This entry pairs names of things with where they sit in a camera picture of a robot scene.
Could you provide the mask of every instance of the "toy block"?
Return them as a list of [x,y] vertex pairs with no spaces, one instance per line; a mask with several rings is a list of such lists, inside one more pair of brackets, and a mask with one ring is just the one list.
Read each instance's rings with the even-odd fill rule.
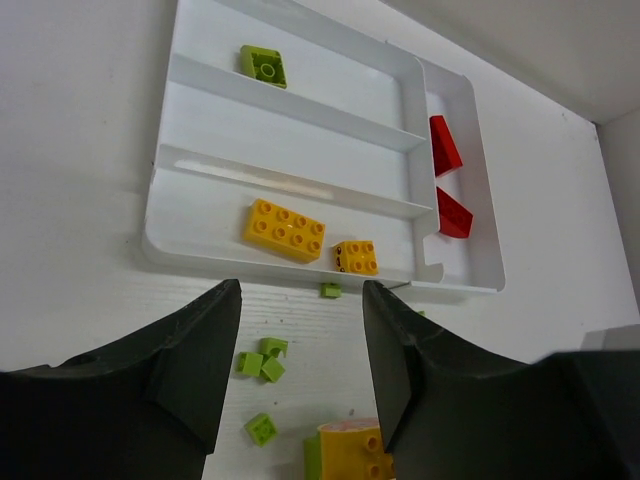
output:
[[436,194],[440,214],[440,233],[454,238],[469,238],[473,214],[440,187],[436,187]]
[[240,359],[236,371],[250,377],[259,377],[262,370],[264,355],[253,352],[240,352]]
[[249,436],[259,447],[264,447],[278,435],[278,429],[271,417],[266,413],[260,413],[251,419],[245,426]]
[[275,87],[287,88],[282,56],[277,50],[243,45],[240,49],[242,71],[245,75]]
[[258,199],[251,206],[243,238],[302,263],[320,258],[324,223]]
[[336,269],[339,272],[359,273],[361,275],[377,275],[378,262],[373,242],[342,242],[333,247],[336,258]]
[[384,452],[377,418],[347,420],[318,427],[322,478],[395,478],[393,457]]
[[320,435],[305,438],[304,447],[304,480],[322,479],[322,451],[320,450]]
[[280,338],[267,337],[260,340],[260,353],[269,357],[276,357],[282,355],[287,357],[287,349],[289,348],[289,342]]
[[320,296],[322,298],[340,298],[342,289],[337,283],[323,283],[320,288]]
[[262,364],[260,374],[267,382],[276,383],[284,372],[285,368],[275,357],[268,357]]
[[433,168],[436,177],[441,177],[462,166],[462,159],[453,141],[451,131],[442,115],[429,119],[431,126],[431,147],[433,149]]

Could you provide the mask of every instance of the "white tray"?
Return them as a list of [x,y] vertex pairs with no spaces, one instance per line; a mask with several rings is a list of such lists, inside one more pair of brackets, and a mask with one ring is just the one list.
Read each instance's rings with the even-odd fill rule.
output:
[[[238,73],[245,44],[281,53],[286,90]],[[437,233],[436,114],[465,162],[438,184],[473,212],[467,240]],[[302,265],[244,243],[256,198],[324,222],[321,258]],[[352,239],[374,241],[376,279],[405,298],[504,288],[470,82],[289,0],[181,0],[146,254],[225,275],[355,287],[370,277],[334,271],[330,248]]]

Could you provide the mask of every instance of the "yellow lego brick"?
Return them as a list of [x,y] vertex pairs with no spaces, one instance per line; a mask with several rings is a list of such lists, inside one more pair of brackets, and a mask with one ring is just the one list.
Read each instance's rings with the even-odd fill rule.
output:
[[346,420],[318,427],[322,480],[390,480],[393,457],[384,452],[377,418]]
[[333,247],[339,272],[377,275],[376,250],[370,240],[342,242]]
[[322,253],[324,230],[324,223],[258,199],[251,207],[243,238],[309,263]]

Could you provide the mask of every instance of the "white table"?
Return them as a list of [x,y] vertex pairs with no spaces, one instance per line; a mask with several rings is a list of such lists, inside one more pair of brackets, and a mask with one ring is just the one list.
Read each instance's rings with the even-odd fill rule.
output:
[[[519,360],[639,322],[594,126],[375,0],[304,0],[475,86],[506,290],[415,305]],[[11,0],[0,17],[0,368],[63,360],[217,282],[140,253],[175,0]],[[296,478],[321,422],[375,413],[360,298],[245,284],[237,350],[291,342],[276,385],[229,381],[204,478]],[[250,448],[260,411],[282,434]]]

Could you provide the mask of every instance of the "red lego brick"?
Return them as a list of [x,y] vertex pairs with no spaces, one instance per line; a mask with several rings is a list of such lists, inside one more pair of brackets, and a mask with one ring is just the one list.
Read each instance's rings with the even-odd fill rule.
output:
[[431,126],[431,147],[433,148],[433,167],[436,177],[440,177],[462,166],[462,159],[458,153],[447,122],[442,115],[435,115],[429,119]]
[[454,238],[469,238],[473,214],[440,187],[436,187],[436,193],[438,194],[440,233]]

